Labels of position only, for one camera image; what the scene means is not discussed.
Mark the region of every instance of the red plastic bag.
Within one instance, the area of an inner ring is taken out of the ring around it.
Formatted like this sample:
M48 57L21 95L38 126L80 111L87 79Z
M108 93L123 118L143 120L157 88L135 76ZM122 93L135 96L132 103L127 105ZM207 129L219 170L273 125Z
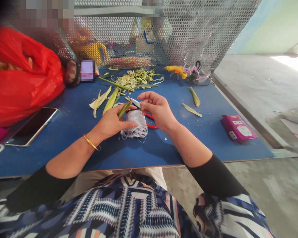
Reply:
M33 68L24 54L33 59ZM0 127L25 119L65 88L58 56L34 39L7 27L0 28L0 60L23 70L0 71Z

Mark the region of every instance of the gold bangle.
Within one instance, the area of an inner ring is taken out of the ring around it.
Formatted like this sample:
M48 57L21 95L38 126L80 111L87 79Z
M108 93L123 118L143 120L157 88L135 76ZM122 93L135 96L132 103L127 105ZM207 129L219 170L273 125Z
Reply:
M95 150L100 151L99 149L97 149L96 146L94 146L94 145L92 144L92 142L89 141L89 139L87 139L87 137L86 137L85 134L83 134L83 136L84 136L85 140L86 140L92 147L94 147Z

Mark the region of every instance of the blue table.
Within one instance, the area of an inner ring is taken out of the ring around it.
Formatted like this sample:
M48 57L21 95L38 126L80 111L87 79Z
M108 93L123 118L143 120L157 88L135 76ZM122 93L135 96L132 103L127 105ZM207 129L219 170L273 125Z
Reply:
M165 81L158 87L146 90L153 90L163 95L168 100L177 120L223 162L274 156L259 138L245 145L229 139L220 120L223 114L232 115L237 112L213 84L207 87L194 87L201 101L200 107L196 108L188 83L177 80L176 75L169 78L169 72L162 72L165 73ZM97 119L93 117L93 110L88 104L97 97L100 89L105 92L108 86L109 83L97 79L94 84L81 84L74 89L66 89L48 105L59 108L60 112L29 147L6 146L1 152L0 177L17 177L34 173L84 133L89 132L100 120L106 103L103 103L97 111ZM130 97L136 99L146 90L138 89ZM119 102L126 102L126 100L120 97ZM197 117L187 111L181 105L182 102L194 108L203 117ZM102 151L96 151L92 155L83 171L182 164L180 154L171 139L159 129L149 129L143 144L137 139L122 140L120 134L117 134L102 142L101 146Z

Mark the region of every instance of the glue gun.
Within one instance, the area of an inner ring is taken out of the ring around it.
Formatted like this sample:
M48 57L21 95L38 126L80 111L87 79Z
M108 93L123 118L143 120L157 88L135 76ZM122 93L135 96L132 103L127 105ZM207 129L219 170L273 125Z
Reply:
M174 71L175 73L180 74L182 79L186 79L187 76L188 76L186 73L183 72L183 67L182 66L171 65L171 66L165 67L165 69L167 71Z

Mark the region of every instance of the patterned clothing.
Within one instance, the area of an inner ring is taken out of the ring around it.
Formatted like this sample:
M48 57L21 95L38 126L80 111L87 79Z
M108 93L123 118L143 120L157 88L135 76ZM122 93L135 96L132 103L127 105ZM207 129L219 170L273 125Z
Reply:
M0 200L0 237L267 237L265 215L247 195L202 194L193 213L147 176L111 175L62 203L14 214Z

